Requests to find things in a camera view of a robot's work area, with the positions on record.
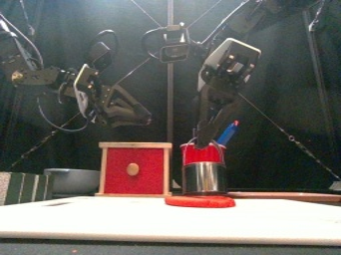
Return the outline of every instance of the marker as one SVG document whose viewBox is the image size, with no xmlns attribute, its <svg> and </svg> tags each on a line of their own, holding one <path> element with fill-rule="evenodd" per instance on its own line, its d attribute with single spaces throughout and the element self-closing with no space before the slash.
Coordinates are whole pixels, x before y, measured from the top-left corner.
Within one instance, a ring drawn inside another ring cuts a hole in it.
<svg viewBox="0 0 341 255">
<path fill-rule="evenodd" d="M 223 131 L 221 135 L 219 136 L 217 140 L 216 140 L 216 143 L 225 146 L 227 143 L 228 143 L 228 140 L 231 139 L 235 131 L 236 131 L 236 128 L 237 128 L 237 124 L 239 122 L 237 121 L 233 121 L 228 127 L 225 128 L 225 130 Z"/>
</svg>

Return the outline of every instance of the gray container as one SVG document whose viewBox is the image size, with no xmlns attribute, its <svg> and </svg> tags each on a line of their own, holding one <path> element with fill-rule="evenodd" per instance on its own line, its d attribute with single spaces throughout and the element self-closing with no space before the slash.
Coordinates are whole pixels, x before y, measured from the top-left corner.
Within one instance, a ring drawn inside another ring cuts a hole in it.
<svg viewBox="0 0 341 255">
<path fill-rule="evenodd" d="M 181 167 L 181 194 L 225 194 L 227 177 L 221 163 L 197 162 Z"/>
</svg>

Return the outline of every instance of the red disc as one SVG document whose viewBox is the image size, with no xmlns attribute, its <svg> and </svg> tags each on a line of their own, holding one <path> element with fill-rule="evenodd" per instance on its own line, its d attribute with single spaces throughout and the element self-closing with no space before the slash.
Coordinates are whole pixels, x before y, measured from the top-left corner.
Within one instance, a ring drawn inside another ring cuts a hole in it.
<svg viewBox="0 0 341 255">
<path fill-rule="evenodd" d="M 181 207 L 224 208 L 233 207 L 235 202 L 225 196 L 168 196 L 165 204 Z"/>
</svg>

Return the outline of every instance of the red box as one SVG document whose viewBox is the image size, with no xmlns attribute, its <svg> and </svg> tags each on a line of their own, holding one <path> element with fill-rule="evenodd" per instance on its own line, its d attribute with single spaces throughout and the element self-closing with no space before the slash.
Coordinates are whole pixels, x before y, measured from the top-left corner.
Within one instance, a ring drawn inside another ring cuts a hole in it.
<svg viewBox="0 0 341 255">
<path fill-rule="evenodd" d="M 169 194 L 171 143 L 100 142 L 101 180 L 96 195 Z"/>
</svg>

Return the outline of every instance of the cable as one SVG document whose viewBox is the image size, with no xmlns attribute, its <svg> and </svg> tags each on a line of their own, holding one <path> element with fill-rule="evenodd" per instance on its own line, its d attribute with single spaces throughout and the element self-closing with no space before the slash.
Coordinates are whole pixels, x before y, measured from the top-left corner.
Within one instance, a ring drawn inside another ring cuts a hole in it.
<svg viewBox="0 0 341 255">
<path fill-rule="evenodd" d="M 86 128 L 88 123 L 89 123 L 89 120 L 88 120 L 88 119 L 85 119 L 86 121 L 85 121 L 84 126 L 80 127 L 80 128 L 77 128 L 77 129 L 65 129 L 65 128 L 62 128 L 62 126 L 58 127 L 57 125 L 54 125 L 54 124 L 48 120 L 48 118 L 46 118 L 46 116 L 45 116 L 45 114 L 44 114 L 44 112 L 42 112 L 42 109 L 41 109 L 41 106 L 40 106 L 40 97 L 37 97 L 37 107 L 38 107 L 38 112 L 40 112 L 41 117 L 44 118 L 45 122 L 46 122 L 54 129 L 57 129 L 57 130 L 60 130 L 60 131 L 64 131 L 64 132 L 77 132 L 77 131 L 81 131 L 81 130 L 84 130 L 84 129 Z"/>
<path fill-rule="evenodd" d="M 22 37 L 22 39 L 26 41 L 26 43 L 30 45 L 32 49 L 36 52 L 37 58 L 38 58 L 38 64 L 41 69 L 44 68 L 44 61 L 42 61 L 42 57 L 41 54 L 34 46 L 34 44 L 32 43 L 32 41 L 25 37 L 25 35 L 19 32 L 19 30 L 15 28 L 15 26 L 7 21 L 7 19 L 3 17 L 3 15 L 0 12 L 0 17 L 1 19 L 5 21 L 5 23 L 10 26 L 10 28 L 15 31 L 15 33 Z"/>
</svg>

